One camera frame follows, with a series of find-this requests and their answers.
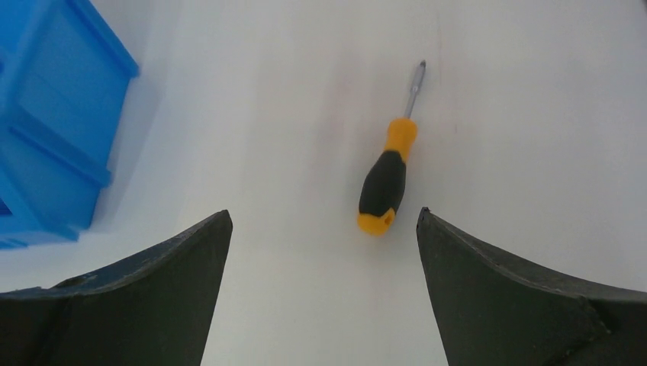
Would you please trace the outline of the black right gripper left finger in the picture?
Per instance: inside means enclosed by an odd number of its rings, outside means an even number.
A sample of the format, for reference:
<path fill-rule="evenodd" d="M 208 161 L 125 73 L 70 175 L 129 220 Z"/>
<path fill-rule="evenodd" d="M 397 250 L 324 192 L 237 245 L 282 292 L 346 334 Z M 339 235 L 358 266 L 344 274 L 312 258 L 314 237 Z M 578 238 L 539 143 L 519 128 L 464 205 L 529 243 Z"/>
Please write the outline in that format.
<path fill-rule="evenodd" d="M 3 365 L 199 365 L 233 222 L 217 212 L 54 287 L 1 295 Z"/>

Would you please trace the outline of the orange black handled screwdriver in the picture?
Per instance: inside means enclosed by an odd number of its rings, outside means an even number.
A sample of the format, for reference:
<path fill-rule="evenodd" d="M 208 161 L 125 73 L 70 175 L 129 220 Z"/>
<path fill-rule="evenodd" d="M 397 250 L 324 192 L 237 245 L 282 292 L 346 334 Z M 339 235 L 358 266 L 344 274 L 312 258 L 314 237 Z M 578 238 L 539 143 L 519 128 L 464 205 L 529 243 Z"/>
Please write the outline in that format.
<path fill-rule="evenodd" d="M 427 61 L 423 59 L 415 69 L 403 116 L 388 125 L 384 148 L 363 182 L 357 224 L 369 235 L 385 234 L 401 205 L 406 189 L 407 161 L 418 134 L 417 123 L 411 116 L 426 70 Z"/>

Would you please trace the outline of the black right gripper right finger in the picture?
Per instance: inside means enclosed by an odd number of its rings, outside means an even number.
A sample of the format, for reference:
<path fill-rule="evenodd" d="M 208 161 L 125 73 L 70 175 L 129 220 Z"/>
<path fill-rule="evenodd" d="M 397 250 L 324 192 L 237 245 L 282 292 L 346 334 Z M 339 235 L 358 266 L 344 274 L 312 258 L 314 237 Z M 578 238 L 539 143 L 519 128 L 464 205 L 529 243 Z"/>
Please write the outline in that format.
<path fill-rule="evenodd" d="M 646 295 L 543 267 L 422 209 L 417 242 L 450 365 L 644 365 Z"/>

